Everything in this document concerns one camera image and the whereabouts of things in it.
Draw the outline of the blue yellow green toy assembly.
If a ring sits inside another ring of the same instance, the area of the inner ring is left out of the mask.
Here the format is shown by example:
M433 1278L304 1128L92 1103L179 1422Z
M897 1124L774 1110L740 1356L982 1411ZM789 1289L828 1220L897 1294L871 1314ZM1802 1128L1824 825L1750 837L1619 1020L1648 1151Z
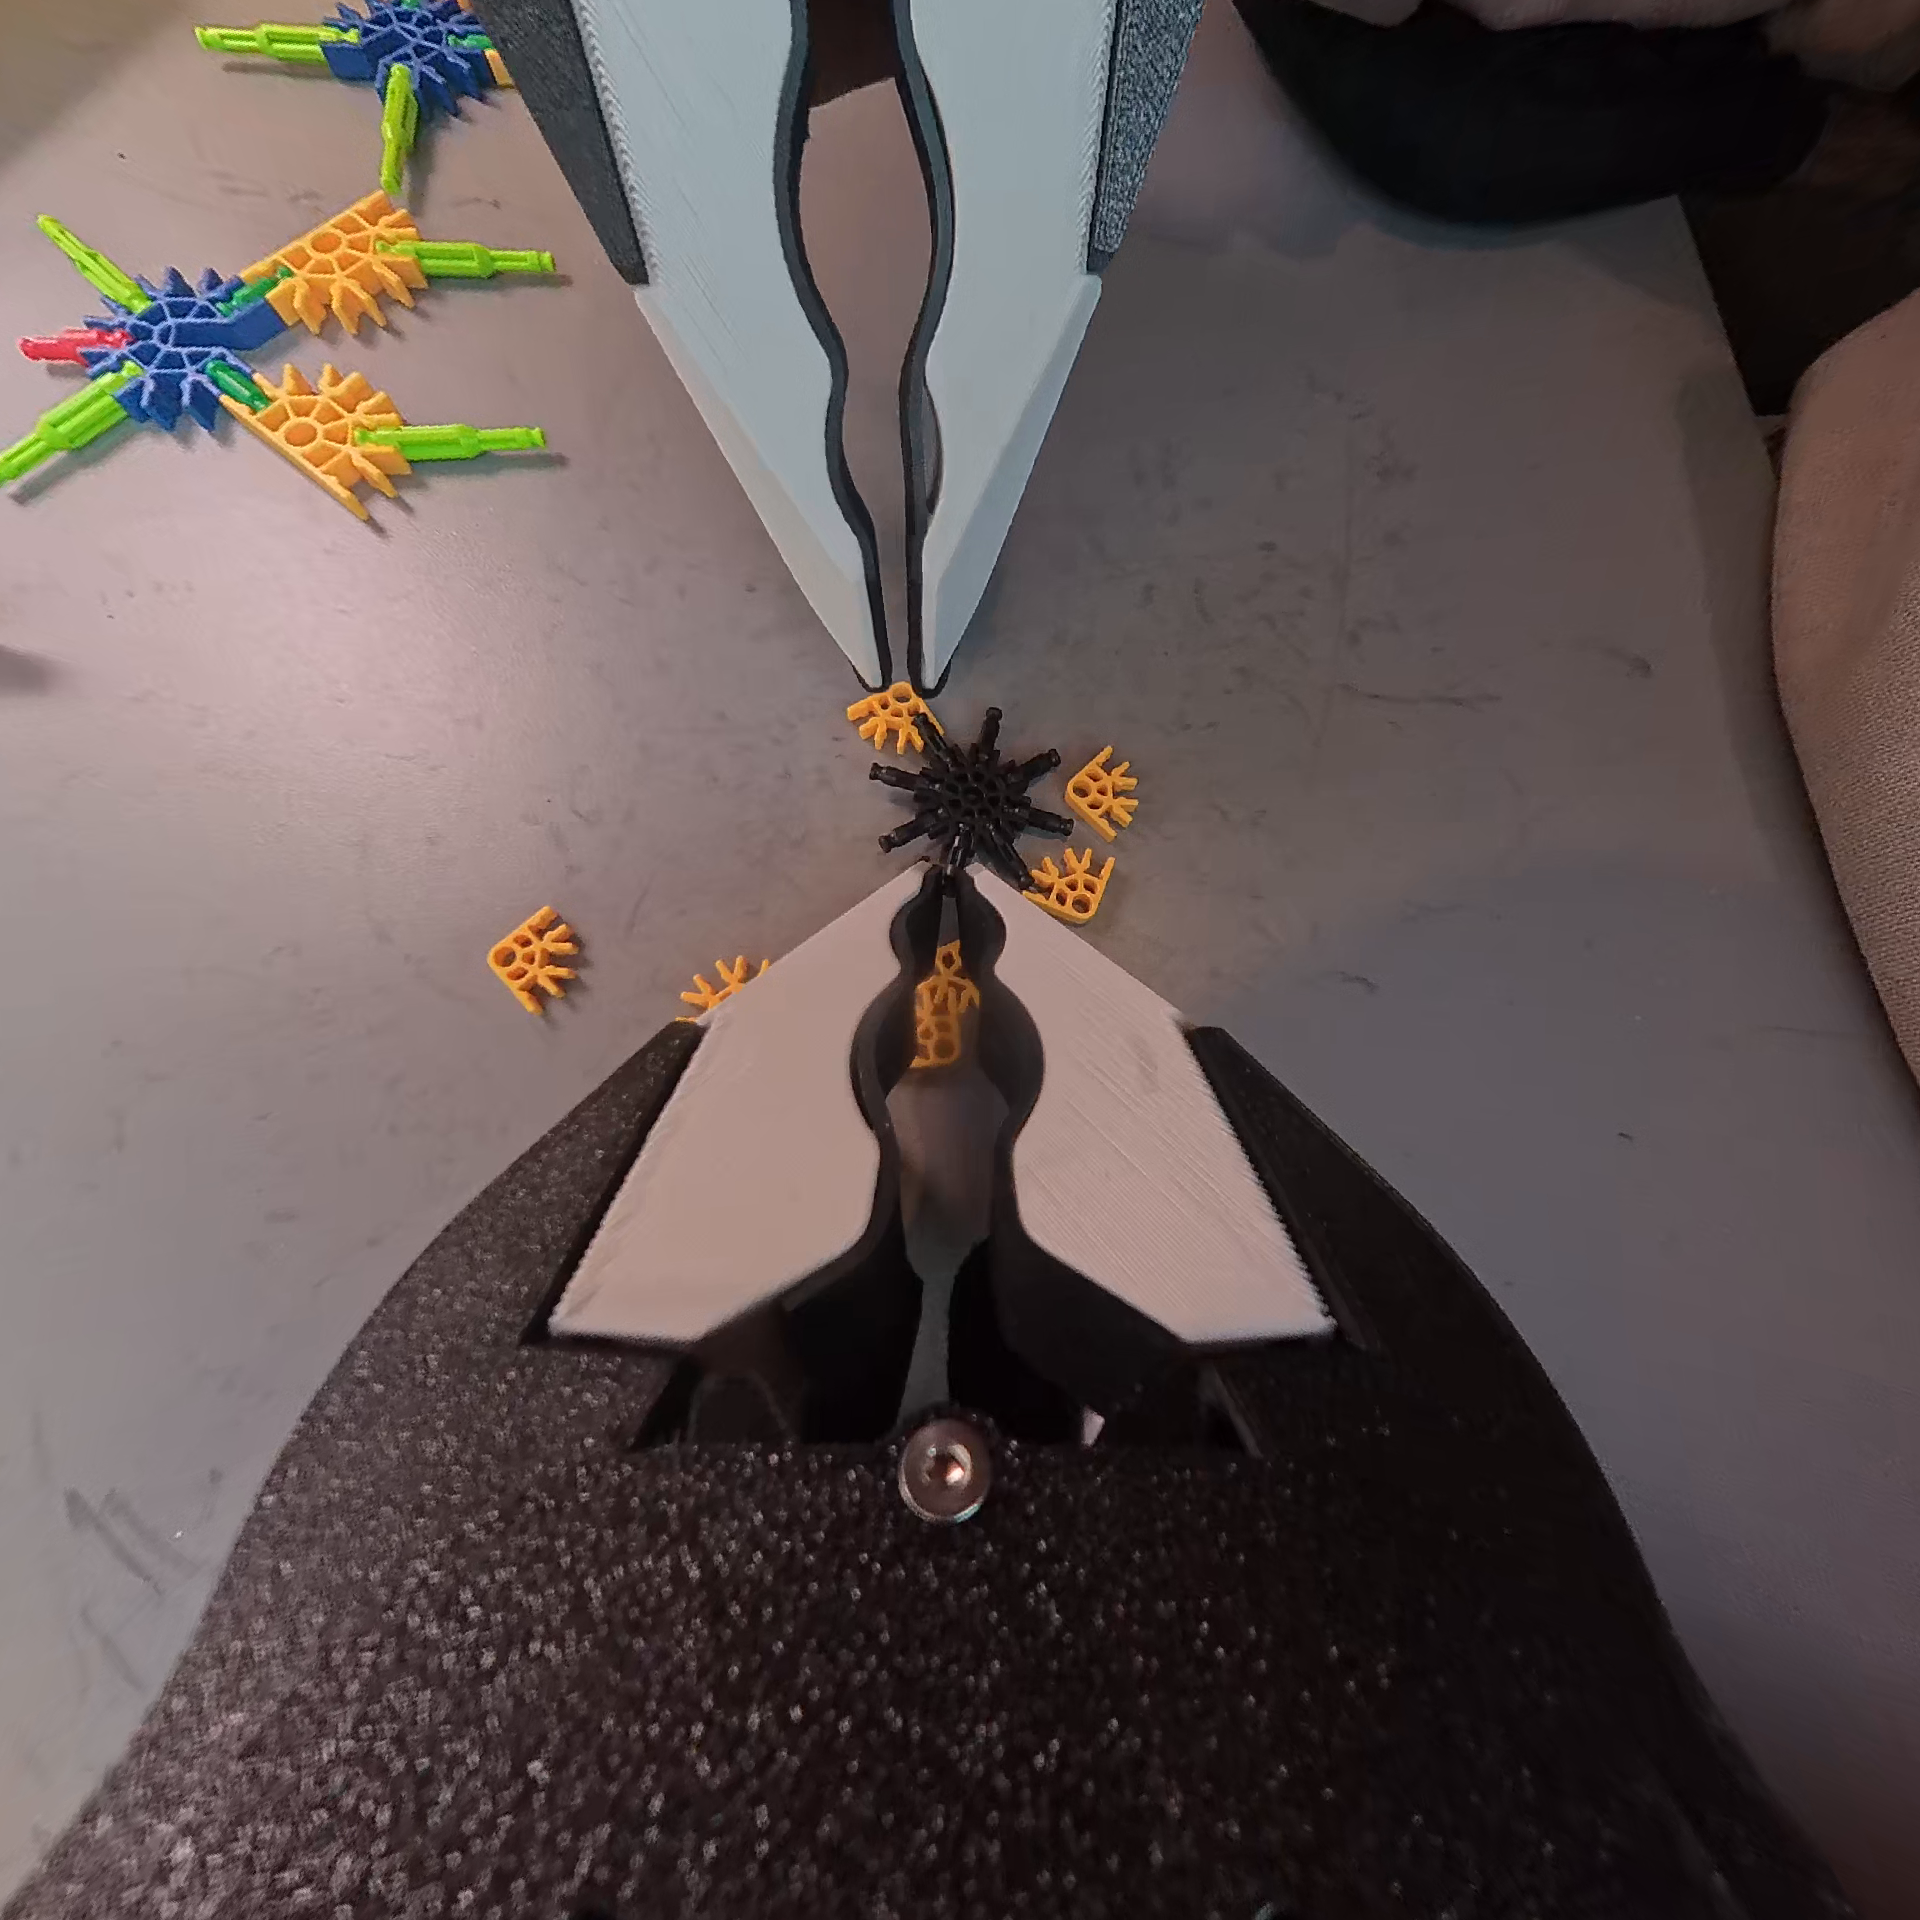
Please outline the blue yellow green toy assembly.
M536 425L411 425L359 372L325 367L308 379L296 367L272 377L250 362L295 328L313 337L341 328L349 340L364 323L384 328L388 303L411 307L436 281L556 274L547 252L422 234L399 204L422 126L517 86L477 5L333 5L325 21L200 23L191 35L225 64L325 71L380 95L380 187L237 274L140 277L43 216L43 239L100 311L16 343L31 362L81 371L85 382L4 449L4 484L85 454L120 425L216 431L234 421L370 520L364 492L393 496L394 482L422 463L541 454Z

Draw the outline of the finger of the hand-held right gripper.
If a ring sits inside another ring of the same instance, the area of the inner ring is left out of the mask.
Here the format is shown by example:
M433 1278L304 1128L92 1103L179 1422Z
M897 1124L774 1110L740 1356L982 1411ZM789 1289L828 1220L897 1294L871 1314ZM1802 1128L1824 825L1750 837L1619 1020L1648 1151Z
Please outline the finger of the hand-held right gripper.
M863 687L893 676L844 463L844 345L801 234L804 5L575 5L636 221L636 307Z
M897 5L932 274L901 362L903 657L936 693L1096 307L1117 5Z

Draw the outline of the black snowflake connector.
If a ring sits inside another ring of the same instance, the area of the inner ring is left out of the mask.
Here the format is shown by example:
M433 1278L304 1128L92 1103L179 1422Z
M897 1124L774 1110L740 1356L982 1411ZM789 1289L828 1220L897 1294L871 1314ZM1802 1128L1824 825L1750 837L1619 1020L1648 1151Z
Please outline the black snowflake connector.
M928 861L946 880L979 865L1012 891L1030 890L1032 865L1022 858L1022 841L1067 844L1073 820L1032 802L1032 787L1061 766L1061 755L1044 748L1034 757L1012 757L1000 732L1002 710L982 710L973 743L933 729L917 767L871 760L870 779L911 804L911 816L881 832L877 847L897 852L928 844Z

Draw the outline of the small yellow connectors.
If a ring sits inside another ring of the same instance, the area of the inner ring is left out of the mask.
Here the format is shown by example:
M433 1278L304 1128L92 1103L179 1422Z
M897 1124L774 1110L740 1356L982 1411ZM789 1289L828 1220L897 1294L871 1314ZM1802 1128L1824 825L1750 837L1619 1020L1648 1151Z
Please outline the small yellow connectors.
M1047 911L1053 921L1089 925L1112 880L1112 865L1112 855L1093 861L1089 851L1064 851L1059 858L1044 855L1022 898ZM553 1000L564 995L564 982L575 979L568 959L579 952L580 944L575 931L556 915L556 909L541 909L485 952L485 968L524 1012L541 1017ZM744 953L719 956L713 976L693 976L693 988L679 995L686 1012L676 1020L706 1020L715 1007L763 976L767 968L767 956L762 964L750 964ZM911 1067L956 1067L965 1056L975 1007L979 991L965 972L959 941L941 944L932 972L921 976L913 995L917 1052Z

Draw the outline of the person's right forearm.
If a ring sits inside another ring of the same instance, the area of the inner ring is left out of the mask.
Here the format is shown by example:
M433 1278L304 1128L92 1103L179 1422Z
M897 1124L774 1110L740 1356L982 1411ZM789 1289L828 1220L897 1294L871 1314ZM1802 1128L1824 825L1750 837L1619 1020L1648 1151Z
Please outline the person's right forearm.
M1799 56L1871 60L1917 35L1917 5L1455 5L1479 28L1708 31L1763 21Z

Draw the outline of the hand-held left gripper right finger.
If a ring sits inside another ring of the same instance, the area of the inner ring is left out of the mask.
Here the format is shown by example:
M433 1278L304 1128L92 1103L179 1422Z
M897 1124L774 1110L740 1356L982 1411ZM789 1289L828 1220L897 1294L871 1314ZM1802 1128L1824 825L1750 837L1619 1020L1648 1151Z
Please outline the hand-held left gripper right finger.
M1190 1346L1332 1333L1182 1012L997 877L959 925L1022 1237Z

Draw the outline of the beige sweatshirt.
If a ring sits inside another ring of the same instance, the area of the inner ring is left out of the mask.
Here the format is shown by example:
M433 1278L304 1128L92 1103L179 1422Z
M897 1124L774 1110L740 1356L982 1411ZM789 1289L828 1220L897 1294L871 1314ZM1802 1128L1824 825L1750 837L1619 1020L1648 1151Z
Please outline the beige sweatshirt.
M1917 299L1789 399L1770 624L1836 891L1917 1073Z

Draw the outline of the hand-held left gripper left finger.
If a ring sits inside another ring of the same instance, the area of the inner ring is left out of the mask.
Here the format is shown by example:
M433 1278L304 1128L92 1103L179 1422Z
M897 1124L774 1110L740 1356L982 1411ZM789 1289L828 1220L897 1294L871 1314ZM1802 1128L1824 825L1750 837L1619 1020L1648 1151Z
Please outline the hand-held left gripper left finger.
M556 1338L698 1341L890 1220L941 881L907 870L698 1020L558 1303Z

